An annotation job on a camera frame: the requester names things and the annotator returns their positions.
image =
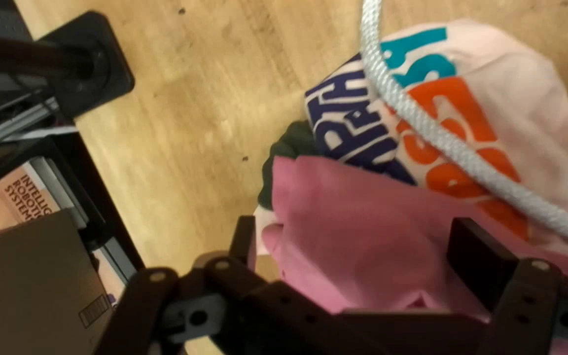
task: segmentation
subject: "black base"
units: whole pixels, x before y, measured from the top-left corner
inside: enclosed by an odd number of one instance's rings
[[[110,23],[103,14],[89,11],[41,40],[83,48],[93,56],[95,69],[90,78],[50,82],[61,113],[68,119],[78,117],[133,90],[135,78]]]

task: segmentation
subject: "wooden surface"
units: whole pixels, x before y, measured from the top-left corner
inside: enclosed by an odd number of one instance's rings
[[[88,9],[110,19],[135,90],[77,126],[144,262],[183,273],[228,246],[304,90],[358,48],[359,0],[16,2],[35,38]],[[568,86],[568,0],[385,0],[382,33],[463,17],[539,50]]]

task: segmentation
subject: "metal rod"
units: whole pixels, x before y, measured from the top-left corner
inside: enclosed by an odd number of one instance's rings
[[[90,52],[79,48],[0,38],[0,72],[52,80],[86,79],[93,72],[93,58]]]

